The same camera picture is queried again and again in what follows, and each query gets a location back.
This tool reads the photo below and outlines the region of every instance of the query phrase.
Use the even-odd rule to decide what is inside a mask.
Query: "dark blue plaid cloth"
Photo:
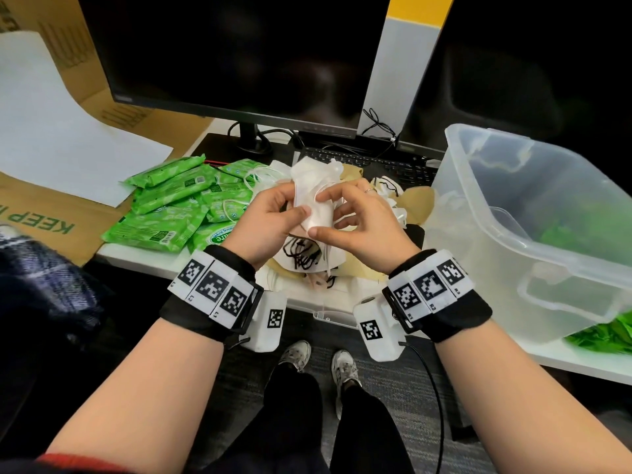
[[[0,225],[0,318],[43,311],[74,342],[86,342],[113,293],[65,257],[10,225]]]

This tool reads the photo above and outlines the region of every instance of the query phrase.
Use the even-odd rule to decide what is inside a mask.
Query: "carpet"
[[[439,419],[437,401],[421,361],[411,350],[391,363],[373,361],[356,330],[315,320],[310,314],[288,310],[279,348],[273,353],[253,353],[241,347],[226,352],[209,404],[200,424],[188,467],[197,469],[217,459],[257,414],[263,403],[265,383],[283,350],[299,339],[312,344],[312,357],[305,371],[319,382],[323,394],[322,452],[329,462],[338,419],[334,409],[336,387],[330,361],[338,349],[346,349],[358,364],[364,388],[389,409],[407,446],[417,473],[434,473],[438,455]],[[429,364],[444,407],[454,405],[430,341],[409,337]],[[494,473],[494,467],[479,442],[446,442],[442,473]]]

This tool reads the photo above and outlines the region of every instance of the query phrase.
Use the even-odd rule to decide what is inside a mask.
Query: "desk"
[[[232,123],[216,119],[207,133],[225,134]],[[186,156],[193,152],[205,135],[200,136]],[[289,136],[283,133],[273,133],[269,139],[272,142],[289,142]],[[174,254],[106,244],[99,249],[96,257],[116,267],[172,279],[184,268],[189,253],[186,249]],[[265,289],[284,291],[288,295],[288,308],[311,312],[315,318],[354,329],[355,321],[351,314],[353,306],[383,288],[380,283],[367,279],[342,278],[331,289],[314,291],[301,281],[277,276],[265,266],[257,272],[257,283]],[[632,385],[632,356],[593,353],[571,346],[561,339],[546,344],[524,339],[516,341],[541,365]]]

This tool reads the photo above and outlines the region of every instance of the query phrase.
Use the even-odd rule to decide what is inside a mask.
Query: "yellow wall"
[[[388,16],[441,28],[452,0],[391,0]]]

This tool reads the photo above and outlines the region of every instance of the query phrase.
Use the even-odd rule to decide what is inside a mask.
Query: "wristband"
[[[248,329],[263,288],[255,270],[233,252],[213,246],[194,251],[185,268],[168,287],[173,296],[161,316],[211,339],[223,342]]]
[[[447,250],[415,254],[393,270],[382,292],[407,333],[421,330],[434,342],[480,326],[492,316]]]

